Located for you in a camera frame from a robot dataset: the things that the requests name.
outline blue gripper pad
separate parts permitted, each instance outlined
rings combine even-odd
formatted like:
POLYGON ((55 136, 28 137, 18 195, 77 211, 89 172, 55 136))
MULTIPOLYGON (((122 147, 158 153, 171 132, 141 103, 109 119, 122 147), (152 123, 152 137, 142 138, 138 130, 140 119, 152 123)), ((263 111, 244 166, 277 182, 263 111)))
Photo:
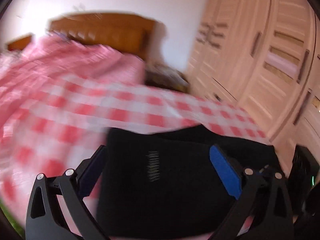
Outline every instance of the blue gripper pad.
POLYGON ((241 195, 241 178, 231 166, 225 155, 216 146, 210 148, 210 161, 217 171, 224 187, 230 196, 236 200, 241 195))

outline wardrobe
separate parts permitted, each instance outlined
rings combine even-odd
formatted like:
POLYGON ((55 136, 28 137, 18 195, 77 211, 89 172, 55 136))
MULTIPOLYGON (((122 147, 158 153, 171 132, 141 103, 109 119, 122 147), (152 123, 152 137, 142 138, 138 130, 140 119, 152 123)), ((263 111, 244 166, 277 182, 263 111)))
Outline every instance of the wardrobe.
POLYGON ((244 108, 284 149, 320 67, 316 19, 307 0, 208 0, 186 70, 191 93, 244 108))
POLYGON ((278 156, 287 163, 284 170, 290 171, 296 144, 308 147, 320 163, 320 20, 316 18, 316 46, 309 78, 302 96, 292 114, 284 123, 280 133, 273 140, 278 156))

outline door handle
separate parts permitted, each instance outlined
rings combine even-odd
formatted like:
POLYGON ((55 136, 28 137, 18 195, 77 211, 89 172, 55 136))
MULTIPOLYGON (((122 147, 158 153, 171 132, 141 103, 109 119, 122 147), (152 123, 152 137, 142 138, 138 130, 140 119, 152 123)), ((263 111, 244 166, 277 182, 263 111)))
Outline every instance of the door handle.
POLYGON ((298 76, 298 79, 297 79, 297 83, 298 84, 300 84, 304 69, 306 68, 306 64, 307 64, 307 60, 308 60, 308 57, 309 57, 309 53, 310 53, 310 50, 307 49, 305 54, 304 54, 303 62, 302 62, 302 65, 301 65, 301 68, 300 68, 300 72, 299 72, 299 76, 298 76))
POLYGON ((219 102, 222 102, 222 99, 217 94, 213 93, 213 95, 219 102))
POLYGON ((209 29, 209 32, 208 32, 208 35, 207 35, 207 42, 211 45, 211 47, 215 47, 217 49, 221 49, 221 45, 219 43, 211 41, 211 35, 214 35, 215 37, 219 37, 219 38, 224 38, 224 34, 215 33, 213 31, 213 29, 214 29, 214 26, 211 26, 211 28, 209 29))
POLYGON ((257 52, 257 47, 258 47, 258 44, 259 44, 259 41, 260 41, 261 36, 262 36, 262 32, 258 32, 258 33, 256 34, 256 37, 254 38, 252 50, 251 50, 251 53, 250 53, 250 56, 251 56, 251 57, 254 57, 255 54, 256 54, 256 52, 257 52))
POLYGON ((205 44, 205 42, 207 41, 207 37, 210 33, 211 27, 208 23, 201 23, 202 27, 206 27, 206 30, 199 30, 198 33, 201 35, 201 37, 196 38, 196 41, 205 44))

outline bed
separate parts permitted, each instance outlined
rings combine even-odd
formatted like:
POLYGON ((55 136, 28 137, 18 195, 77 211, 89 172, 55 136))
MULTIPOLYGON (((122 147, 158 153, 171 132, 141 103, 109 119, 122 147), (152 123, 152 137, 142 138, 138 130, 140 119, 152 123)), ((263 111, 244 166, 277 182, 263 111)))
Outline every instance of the bed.
MULTIPOLYGON (((69 15, 51 21, 49 36, 8 45, 23 51, 0 77, 0 197, 21 225, 37 174, 76 168, 104 143, 108 127, 149 134, 202 123, 269 143, 241 108, 143 85, 155 24, 130 14, 69 15)), ((99 183, 84 199, 93 215, 98 192, 99 183)))

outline white wall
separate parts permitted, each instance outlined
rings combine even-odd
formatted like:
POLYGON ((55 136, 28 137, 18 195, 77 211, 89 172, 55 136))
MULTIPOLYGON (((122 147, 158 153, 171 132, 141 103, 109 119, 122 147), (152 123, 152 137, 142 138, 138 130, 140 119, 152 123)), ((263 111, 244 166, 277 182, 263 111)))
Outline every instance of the white wall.
POLYGON ((156 30, 157 39, 151 56, 179 70, 184 70, 206 0, 29 0, 10 5, 1 24, 2 43, 21 34, 45 33, 48 19, 84 7, 88 11, 125 11, 140 14, 163 23, 156 30), (13 19, 17 7, 22 19, 13 19), (156 43, 160 37, 160 49, 156 43))

